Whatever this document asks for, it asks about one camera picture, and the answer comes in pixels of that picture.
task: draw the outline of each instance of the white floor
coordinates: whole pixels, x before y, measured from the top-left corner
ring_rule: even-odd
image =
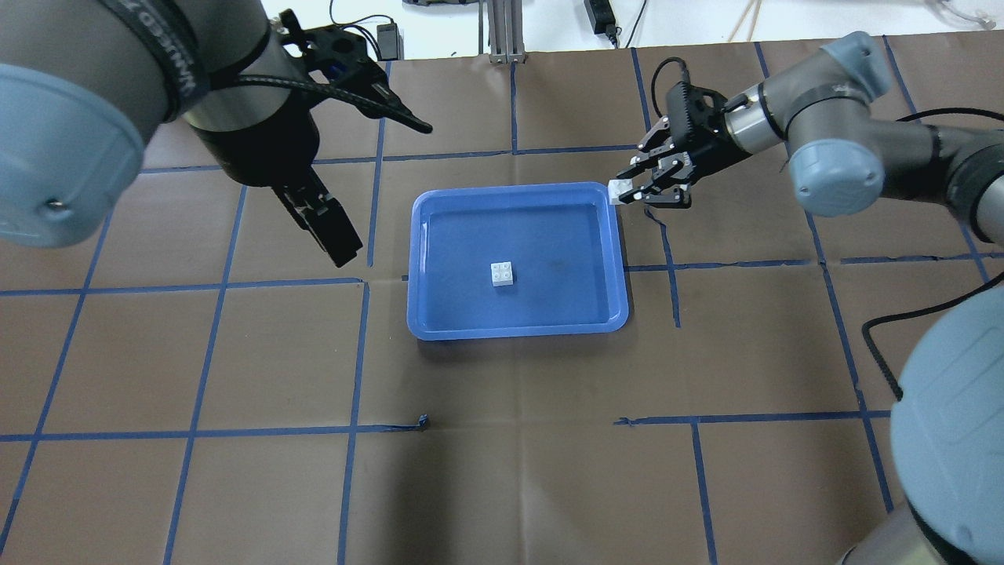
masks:
[[[339,22],[369,14],[394,17],[404,37],[407,58],[468,56],[478,53],[477,0],[466,6],[405,5],[402,0],[334,0]],[[760,0],[755,29],[752,10],[733,40],[840,37],[862,29],[871,34],[934,33],[977,30],[935,0]],[[951,0],[967,14],[983,11],[1004,20],[1004,0]],[[643,0],[611,0],[626,41]],[[263,0],[270,16],[293,8],[304,27],[328,22],[325,0]],[[749,0],[649,0],[633,46],[721,43],[728,40]],[[375,31],[379,19],[366,22]],[[485,36],[487,37],[487,15]],[[1004,26],[1001,22],[998,29]],[[582,0],[523,0],[527,51],[609,49],[605,37],[594,36]]]

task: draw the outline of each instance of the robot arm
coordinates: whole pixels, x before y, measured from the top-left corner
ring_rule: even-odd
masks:
[[[304,31],[288,10],[270,23],[259,0],[0,0],[0,237],[17,243],[93,233],[157,126],[184,115],[231,178],[271,187],[341,266],[362,243],[311,168],[310,108],[337,97],[432,130],[361,36]]]
[[[690,83],[666,94],[667,114],[643,137],[618,199],[690,206],[690,187],[784,142],[795,197],[809,212],[859,212],[880,196],[938,202],[984,241],[1004,242],[1004,131],[872,119],[868,104],[892,76],[863,32],[823,46],[737,96]],[[671,194],[662,194],[672,189]]]
[[[795,197],[813,214],[852,214],[878,197],[937,202],[980,239],[1004,244],[1004,130],[871,119],[868,103],[892,79],[866,34],[825,45],[732,99],[691,84],[676,61],[683,78],[666,95],[667,115],[610,182],[611,197],[687,208],[701,178],[785,142]],[[646,170],[651,179],[633,186],[628,179]],[[907,362],[891,420],[909,504],[841,565],[1004,564],[1002,383],[997,289],[956,306]]]

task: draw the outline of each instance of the black cable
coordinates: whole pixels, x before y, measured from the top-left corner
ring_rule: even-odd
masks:
[[[917,113],[904,115],[903,117],[897,119],[897,121],[913,121],[914,119],[920,119],[921,117],[927,117],[929,115],[945,115],[952,113],[982,115],[983,117],[990,117],[991,119],[1004,121],[1004,113],[1000,113],[998,111],[993,111],[990,109],[982,109],[979,107],[969,107],[969,106],[937,107],[935,109],[925,109],[924,111],[918,111]]]
[[[649,92],[652,94],[652,106],[656,108],[656,115],[662,117],[664,114],[659,109],[659,102],[656,100],[656,80],[659,78],[659,72],[663,70],[663,67],[670,64],[671,62],[676,62],[680,64],[680,76],[684,82],[690,82],[690,70],[687,69],[687,61],[680,57],[666,57],[663,62],[659,63],[656,67],[656,72],[652,74],[652,83],[649,85]]]
[[[635,32],[638,31],[638,23],[642,21],[642,14],[645,13],[645,7],[649,5],[649,0],[642,2],[642,9],[638,11],[638,17],[635,18],[635,25],[631,28],[631,35],[628,36],[628,42],[624,43],[624,48],[631,47],[631,42],[635,39]]]
[[[343,26],[341,26],[341,28],[342,29],[357,29],[357,30],[359,30],[359,33],[361,33],[362,37],[365,38],[366,43],[369,43],[369,45],[373,48],[373,53],[376,55],[376,58],[379,60],[383,60],[384,59],[384,53],[380,50],[380,45],[376,44],[376,38],[373,37],[373,34],[372,34],[371,31],[369,31],[368,29],[362,27],[361,25],[355,25],[353,23],[343,25]]]
[[[360,21],[366,21],[367,19],[371,19],[371,18],[387,18],[391,23],[397,23],[397,22],[394,21],[394,18],[392,18],[391,16],[389,16],[387,14],[370,14],[370,15],[364,17],[364,18],[359,18],[359,19],[357,19],[355,21],[350,21],[350,22],[345,22],[345,23],[338,23],[338,22],[334,21],[334,0],[330,0],[327,3],[327,17],[329,17],[331,19],[331,23],[333,23],[334,25],[337,25],[337,26],[342,26],[342,27],[344,27],[346,25],[351,25],[353,23],[359,23]]]
[[[957,299],[951,300],[947,303],[940,304],[938,306],[931,306],[928,308],[922,308],[921,310],[915,310],[913,312],[905,312],[903,314],[893,314],[891,316],[883,316],[881,318],[875,318],[874,320],[868,320],[861,326],[861,336],[864,337],[864,345],[868,346],[868,351],[871,352],[871,357],[874,358],[875,364],[878,365],[878,370],[882,371],[882,376],[886,378],[886,382],[889,383],[889,387],[893,389],[893,395],[896,396],[897,400],[903,400],[903,389],[900,388],[900,383],[896,381],[896,376],[893,374],[893,370],[889,368],[889,363],[886,362],[886,358],[883,357],[882,353],[878,351],[878,346],[875,345],[874,340],[871,338],[871,329],[875,326],[881,326],[882,324],[888,324],[890,322],[901,322],[903,320],[912,320],[914,318],[921,318],[922,316],[928,316],[930,314],[936,314],[942,312],[943,310],[948,310],[950,308],[955,308],[965,301],[993,289],[1000,282],[1004,280],[1004,272],[1001,272],[997,276],[994,276],[985,285],[967,293]]]
[[[419,119],[414,114],[406,113],[386,103],[373,101],[367,97],[360,96],[344,88],[331,86],[330,84],[294,80],[291,78],[283,78],[281,76],[270,76],[268,74],[241,74],[235,78],[233,82],[228,82],[216,89],[232,88],[234,86],[274,86],[277,88],[290,88],[313,92],[322,94],[329,98],[348,102],[360,109],[368,109],[370,111],[387,115],[391,119],[400,121],[422,133],[431,133],[433,130],[432,125],[422,119]]]

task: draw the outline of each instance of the metal post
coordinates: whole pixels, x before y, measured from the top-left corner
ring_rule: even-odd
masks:
[[[487,0],[489,59],[495,63],[523,62],[523,0]]]

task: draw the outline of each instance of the blue tape line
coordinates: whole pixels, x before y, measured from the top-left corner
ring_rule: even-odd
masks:
[[[590,147],[552,147],[545,149],[520,149],[513,155],[554,155],[557,153],[593,153],[597,151],[630,151],[636,150],[634,145],[597,145]]]
[[[185,431],[169,432],[78,432],[66,434],[42,434],[42,442],[94,442],[107,440],[178,440],[188,438]]]
[[[668,264],[635,264],[624,265],[624,272],[648,272],[653,270],[669,270]]]
[[[647,416],[644,418],[622,417],[613,426],[673,426],[698,423],[749,423],[749,422],[800,422],[815,420],[853,420],[862,417],[860,411],[833,412],[787,412],[761,414],[705,414],[693,416]]]
[[[509,109],[512,119],[512,154],[519,150],[519,134],[516,124],[516,63],[509,63]]]
[[[376,157],[341,157],[338,159],[314,159],[313,163],[314,165],[347,165],[351,163],[373,163],[374,161],[376,161]]]
[[[753,48],[756,49],[756,58],[760,61],[760,71],[763,72],[763,77],[770,78],[770,69],[767,68],[767,58],[763,56],[763,47],[760,46],[760,42],[754,41]]]
[[[25,291],[0,291],[0,297],[59,297],[79,295],[81,289],[51,289],[51,290],[25,290]]]
[[[652,117],[649,115],[649,98],[645,95],[645,78],[642,77],[642,63],[638,60],[638,49],[631,48],[632,62],[635,63],[635,80],[638,81],[638,95],[642,99],[642,117],[645,122],[645,130],[652,128]]]
[[[704,536],[708,543],[708,562],[718,565],[718,550],[715,548],[715,529],[711,522],[711,502],[708,500],[708,480],[704,474],[704,454],[701,451],[701,432],[697,423],[691,425],[694,441],[694,467],[697,471],[697,488],[701,494],[701,515],[704,517]]]
[[[7,508],[7,518],[3,521],[3,531],[0,531],[0,556],[3,555],[3,548],[7,546],[7,536],[10,535],[10,528],[14,525],[14,515],[17,514],[17,505],[20,504],[20,495],[10,500],[10,507]]]
[[[869,264],[887,262],[929,262],[929,261],[957,261],[972,259],[972,255],[965,253],[962,255],[940,256],[940,255],[901,255],[899,257],[844,257],[840,259],[840,264]]]
[[[219,291],[219,285],[171,285],[165,287],[122,287],[88,289],[88,295],[143,295],[149,293],[188,293],[192,291]]]
[[[158,167],[153,169],[144,169],[140,171],[141,175],[156,175],[160,173],[197,173],[199,171],[222,171],[223,167],[219,165],[196,165],[193,167]]]
[[[854,396],[857,397],[857,407],[861,413],[861,422],[864,426],[864,436],[868,442],[868,450],[871,452],[871,462],[874,464],[875,475],[878,479],[878,490],[882,492],[883,502],[886,504],[886,512],[893,512],[893,497],[890,495],[889,483],[886,479],[885,466],[882,463],[882,456],[878,454],[878,445],[875,442],[874,430],[871,428],[871,420],[868,419],[868,405],[864,400],[864,393],[861,392],[857,375],[857,366],[854,364],[854,356],[850,352],[850,340],[847,338],[846,326],[843,323],[843,315],[840,313],[840,305],[836,299],[836,291],[833,289],[833,279],[826,265],[826,255],[822,249],[822,242],[819,240],[819,230],[816,229],[815,220],[812,215],[805,212],[805,220],[809,224],[812,232],[812,240],[819,254],[819,266],[822,267],[823,279],[826,282],[826,294],[829,296],[829,306],[833,311],[833,319],[836,321],[836,331],[840,336],[840,345],[843,347],[843,357],[847,363],[847,371],[850,373],[850,383],[854,389]]]
[[[256,280],[251,282],[228,282],[227,289],[271,289],[275,287],[321,287],[327,285],[357,285],[361,278],[343,276],[339,278],[292,278],[289,280]]]
[[[185,500],[185,486],[188,484],[189,468],[192,464],[192,451],[195,448],[196,431],[199,429],[199,417],[202,413],[202,402],[206,395],[206,382],[209,379],[210,365],[213,361],[213,351],[216,348],[216,336],[220,330],[220,320],[223,317],[223,303],[227,296],[227,282],[230,280],[230,268],[234,262],[234,252],[237,248],[237,234],[240,232],[241,219],[244,216],[244,203],[247,200],[248,187],[241,187],[241,196],[237,201],[237,212],[234,214],[233,227],[230,230],[230,245],[227,249],[227,260],[223,265],[223,277],[220,281],[219,295],[216,299],[216,310],[213,314],[213,325],[209,331],[209,343],[206,345],[206,356],[203,358],[202,374],[199,377],[199,388],[196,391],[195,406],[192,409],[192,421],[189,425],[188,441],[185,443],[185,457],[182,460],[181,477],[178,480],[178,490],[175,493],[175,506],[171,512],[171,526],[168,529],[168,542],[164,549],[164,565],[171,564],[175,551],[175,537],[178,534],[178,521],[181,518],[182,503]]]
[[[73,342],[73,335],[76,332],[76,326],[80,321],[80,313],[83,311],[83,302],[86,299],[87,289],[90,288],[90,282],[94,278],[94,271],[97,270],[97,261],[101,256],[101,249],[104,248],[104,240],[108,236],[108,228],[111,226],[111,216],[114,214],[114,209],[108,212],[108,215],[104,217],[104,223],[101,224],[101,232],[97,236],[97,244],[94,246],[94,254],[90,257],[90,264],[87,266],[87,274],[83,278],[83,287],[80,289],[80,296],[76,301],[76,307],[73,309],[73,317],[70,319],[69,328],[66,330],[66,338],[63,340],[62,348],[59,350],[59,358],[56,361],[56,368],[52,372],[52,380],[49,382],[49,390],[45,394],[45,402],[42,404],[42,411],[38,415],[38,422],[35,425],[35,434],[31,440],[31,446],[28,448],[28,455],[24,459],[24,466],[21,468],[21,475],[17,480],[17,487],[14,490],[14,503],[11,504],[10,509],[7,512],[7,519],[4,521],[3,531],[0,532],[0,555],[3,554],[3,549],[7,545],[7,536],[10,535],[10,528],[14,524],[14,515],[17,513],[17,502],[21,499],[21,494],[24,492],[24,486],[28,481],[28,474],[31,472],[31,464],[35,460],[35,453],[38,451],[39,438],[42,435],[42,430],[45,428],[45,420],[49,416],[49,409],[52,407],[52,400],[55,398],[56,387],[59,386],[59,378],[62,376],[63,366],[66,364],[66,356],[69,353],[70,344]]]
[[[659,229],[662,231],[663,252],[666,254],[666,270],[670,274],[670,299],[673,301],[673,323],[676,324],[677,328],[680,328],[680,296],[677,293],[677,269],[676,264],[673,262],[673,251],[670,250],[670,237],[667,234],[666,224],[656,219],[656,216],[652,214],[652,208],[649,206],[645,207],[645,215],[658,223]]]
[[[962,230],[962,237],[966,240],[966,246],[969,247],[969,258],[976,262],[976,268],[980,271],[980,277],[983,278],[984,282],[990,281],[990,275],[987,274],[987,267],[983,265],[983,258],[980,256],[979,249],[976,248],[976,241],[973,240],[973,235],[969,232],[969,227],[960,221],[959,229]]]
[[[677,270],[688,268],[722,268],[726,266],[738,266],[742,268],[759,268],[764,266],[801,266],[810,264],[809,259],[777,259],[765,261],[735,261],[735,262],[689,262],[674,264]]]
[[[509,151],[469,151],[463,153],[429,153],[423,155],[389,155],[384,161],[430,161],[438,159],[470,159],[474,157],[495,157],[509,155]]]
[[[896,55],[893,53],[893,46],[889,44],[889,37],[883,35],[882,40],[886,44],[886,57],[889,59],[890,66],[893,67],[893,75],[896,76],[896,81],[900,84],[900,91],[903,92],[903,97],[907,100],[907,107],[910,108],[911,113],[917,113],[917,105],[914,104],[914,98],[910,96],[910,90],[907,89],[907,82],[903,79],[900,64],[896,62]]]
[[[348,508],[352,493],[352,472],[355,467],[355,441],[359,425],[359,399],[362,395],[362,362],[365,358],[368,320],[369,285],[365,285],[362,288],[362,308],[359,311],[359,338],[355,350],[355,383],[352,388],[352,414],[349,419],[351,432],[348,435],[348,447],[345,453],[345,476],[341,484],[341,519],[338,524],[338,565],[344,565],[345,563],[345,548],[348,544]]]

